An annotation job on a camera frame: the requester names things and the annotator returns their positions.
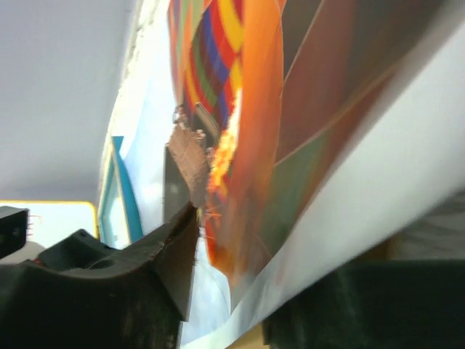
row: green stripe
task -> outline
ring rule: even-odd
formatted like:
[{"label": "green stripe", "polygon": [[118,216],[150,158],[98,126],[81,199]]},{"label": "green stripe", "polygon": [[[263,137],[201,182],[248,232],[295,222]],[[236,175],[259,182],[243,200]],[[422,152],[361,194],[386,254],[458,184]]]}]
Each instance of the green stripe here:
[{"label": "green stripe", "polygon": [[315,176],[329,133],[302,147],[272,173],[259,236],[273,256],[289,236],[309,179]]},{"label": "green stripe", "polygon": [[195,33],[203,14],[203,1],[192,1],[192,32]]},{"label": "green stripe", "polygon": [[187,11],[189,10],[190,0],[181,0],[181,4],[179,4],[179,25],[178,25],[178,37],[176,43],[176,56],[177,56],[177,64],[181,64],[181,49],[182,49],[182,42],[184,41],[184,26],[186,24],[186,17]]},{"label": "green stripe", "polygon": [[210,82],[206,77],[205,70],[203,69],[201,51],[199,46],[199,35],[195,35],[192,45],[192,49],[194,52],[195,70],[202,92],[205,94],[205,97],[208,100],[211,107],[213,107],[217,102],[217,96],[214,94],[213,89],[210,86]]}]

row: blue frame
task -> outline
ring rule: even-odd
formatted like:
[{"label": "blue frame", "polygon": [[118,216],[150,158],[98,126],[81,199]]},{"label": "blue frame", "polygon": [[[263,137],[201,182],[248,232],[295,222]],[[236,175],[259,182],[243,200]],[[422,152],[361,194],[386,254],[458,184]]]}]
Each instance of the blue frame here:
[{"label": "blue frame", "polygon": [[130,242],[133,243],[143,237],[139,210],[132,190],[131,181],[129,180],[129,175],[126,167],[124,166],[123,159],[119,154],[123,138],[123,136],[112,137],[110,163],[105,176],[104,188],[102,188],[102,196],[98,210],[100,240],[109,246],[113,245],[113,240],[108,236],[110,232],[105,232],[104,220],[106,218],[105,214],[108,211],[107,208],[111,204],[110,188],[113,179],[116,180],[117,190],[119,191],[121,198],[123,198],[124,213],[126,215],[126,225],[129,232]]}]

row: hot air balloon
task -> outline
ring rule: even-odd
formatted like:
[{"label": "hot air balloon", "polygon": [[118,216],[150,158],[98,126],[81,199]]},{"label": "hot air balloon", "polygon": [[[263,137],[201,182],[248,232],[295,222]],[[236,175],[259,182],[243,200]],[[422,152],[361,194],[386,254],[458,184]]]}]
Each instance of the hot air balloon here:
[{"label": "hot air balloon", "polygon": [[171,148],[233,305],[444,2],[171,0]]}]

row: poster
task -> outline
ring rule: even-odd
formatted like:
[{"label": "poster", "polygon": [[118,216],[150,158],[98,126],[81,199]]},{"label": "poster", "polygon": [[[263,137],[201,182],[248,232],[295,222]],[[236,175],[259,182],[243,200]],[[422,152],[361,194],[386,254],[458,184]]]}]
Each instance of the poster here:
[{"label": "poster", "polygon": [[[165,143],[180,124],[194,134],[199,110],[214,125],[212,131],[202,121],[202,137],[213,143],[205,154],[210,169],[199,205],[198,259],[220,275],[196,278],[201,267],[195,266],[193,320],[183,324],[182,345],[224,348],[465,185],[456,158],[464,149],[463,127],[453,112],[461,101],[443,95],[449,104],[441,106],[441,94],[424,88],[431,81],[459,88],[460,81],[445,78],[445,58],[433,58],[463,16],[462,4],[437,0],[166,2],[167,21],[154,36],[165,65],[154,66],[151,89],[172,87],[172,95],[147,89],[123,157],[148,233],[163,221],[153,213],[167,189],[162,196],[147,193],[167,181]],[[419,95],[437,101],[435,114]],[[175,111],[177,124],[169,126]],[[188,152],[183,161],[171,152],[178,167],[196,159]],[[439,169],[441,161],[447,166]],[[449,181],[438,183],[441,176]],[[187,188],[197,197],[184,182],[172,190]],[[226,294],[227,301],[197,302],[199,289]],[[195,316],[206,311],[214,322],[208,334]]]}]

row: wicker basket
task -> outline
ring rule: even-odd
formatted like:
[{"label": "wicker basket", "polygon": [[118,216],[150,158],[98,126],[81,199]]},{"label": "wicker basket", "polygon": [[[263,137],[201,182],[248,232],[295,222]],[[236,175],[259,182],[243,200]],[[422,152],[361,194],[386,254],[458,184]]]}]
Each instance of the wicker basket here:
[{"label": "wicker basket", "polygon": [[202,131],[193,132],[184,123],[178,122],[168,142],[168,150],[187,183],[195,207],[202,207],[205,203],[210,170],[204,138]]}]

